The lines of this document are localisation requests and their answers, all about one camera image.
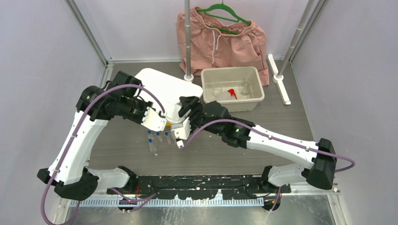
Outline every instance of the clear plastic cup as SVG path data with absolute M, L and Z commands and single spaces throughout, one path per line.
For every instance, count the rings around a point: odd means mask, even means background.
M 245 78 L 245 79 L 243 79 L 242 84 L 240 85 L 239 89 L 240 89 L 240 93 L 242 95 L 249 95 L 252 87 L 250 85 L 250 82 Z
M 209 84 L 209 88 L 211 90 L 212 95 L 216 98 L 218 97 L 221 92 L 222 92 L 222 86 L 220 82 L 214 82 Z

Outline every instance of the white rod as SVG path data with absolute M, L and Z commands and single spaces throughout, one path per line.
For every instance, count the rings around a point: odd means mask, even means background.
M 188 77 L 191 76 L 191 23 L 190 23 L 190 0 L 185 0 L 185 71 Z
M 293 50 L 296 47 L 297 42 L 299 41 L 300 35 L 304 29 L 306 20 L 307 20 L 308 16 L 311 14 L 311 8 L 312 8 L 312 5 L 314 4 L 314 1 L 315 0 L 309 0 L 307 3 L 307 6 L 306 6 L 304 13 L 300 20 L 300 24 L 297 26 L 296 33 L 294 33 L 294 36 L 293 36 L 293 39 L 291 40 L 289 49 L 287 50 L 287 52 L 285 54 L 285 58 L 283 59 L 282 68 L 279 70 L 278 76 L 282 75 L 282 72 L 285 70 L 285 67 L 289 62 L 289 58 L 291 57 L 291 54 L 293 53 Z

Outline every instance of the pink shorts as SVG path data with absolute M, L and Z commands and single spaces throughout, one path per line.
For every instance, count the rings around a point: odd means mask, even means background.
M 224 25 L 215 17 L 196 12 L 199 7 L 191 8 L 191 71 L 200 76 L 206 68 L 255 66 L 260 75 L 261 84 L 269 85 L 268 66 L 265 62 L 267 36 L 252 22 L 247 25 L 238 22 Z M 215 26 L 236 31 L 239 34 L 221 33 Z M 185 13 L 177 19 L 177 41 L 183 61 L 180 66 L 185 71 Z

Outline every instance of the green clothes hanger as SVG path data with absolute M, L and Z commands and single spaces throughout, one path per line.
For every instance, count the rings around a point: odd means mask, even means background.
M 229 19 L 229 18 L 225 18 L 225 17 L 218 16 L 218 15 L 212 15 L 212 14 L 209 14 L 209 13 L 208 13 L 208 12 L 213 11 L 213 10 L 215 10 L 215 9 L 222 9 L 222 10 L 224 10 L 224 11 L 229 12 L 233 17 L 236 18 L 236 20 Z M 223 19 L 223 20 L 228 20 L 228 21 L 232 21 L 232 22 L 236 22 L 236 23 L 239 22 L 239 21 L 242 21 L 242 22 L 246 23 L 247 25 L 251 25 L 251 24 L 252 24 L 250 21 L 247 21 L 247 20 L 242 19 L 241 17 L 239 17 L 239 16 L 234 12 L 234 10 L 231 9 L 231 7 L 229 7 L 229 6 L 227 6 L 227 5 L 224 5 L 224 1 L 222 1 L 221 4 L 214 4 L 214 5 L 210 6 L 209 8 L 198 9 L 198 10 L 196 10 L 196 11 L 197 11 L 198 13 L 204 12 L 205 15 L 212 16 L 212 17 L 219 18 L 219 19 Z
M 208 27 L 217 28 L 219 31 L 222 31 L 222 32 L 225 32 L 225 33 L 229 33 L 229 34 L 235 34 L 235 35 L 239 34 L 238 32 L 231 31 L 231 30 L 226 30 L 226 29 L 223 29 L 223 28 L 218 28 L 218 27 L 215 27 L 215 26 L 208 25 Z

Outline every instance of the metal pole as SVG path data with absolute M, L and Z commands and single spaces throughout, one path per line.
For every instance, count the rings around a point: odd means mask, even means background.
M 283 64 L 282 68 L 279 70 L 278 76 L 282 75 L 282 72 L 285 70 L 285 67 L 287 66 L 289 62 L 289 58 L 291 57 L 291 54 L 293 53 L 294 48 L 296 47 L 297 42 L 299 41 L 301 32 L 303 31 L 303 28 L 305 26 L 306 20 L 308 16 L 311 14 L 311 8 L 315 0 L 309 0 L 307 3 L 307 6 L 304 10 L 303 16 L 301 17 L 300 23 L 298 24 L 298 27 L 296 29 L 296 33 L 294 33 L 293 39 L 291 40 L 289 49 L 287 50 L 285 54 L 285 58 L 283 59 Z
M 326 7 L 328 2 L 329 2 L 329 0 L 319 0 L 319 2 L 316 3 L 316 6 L 312 12 L 312 15 L 310 16 L 310 18 L 308 18 L 306 27 L 303 29 L 300 39 L 298 40 L 296 47 L 294 48 L 293 53 L 290 56 L 289 62 L 294 61 L 301 46 L 303 45 L 304 40 L 306 39 L 306 37 L 308 36 L 308 34 L 312 30 L 312 28 L 315 26 L 315 23 L 318 21 L 319 17 L 322 14 L 323 9 Z
M 191 77 L 191 26 L 190 26 L 190 0 L 185 0 L 185 71 L 186 76 Z

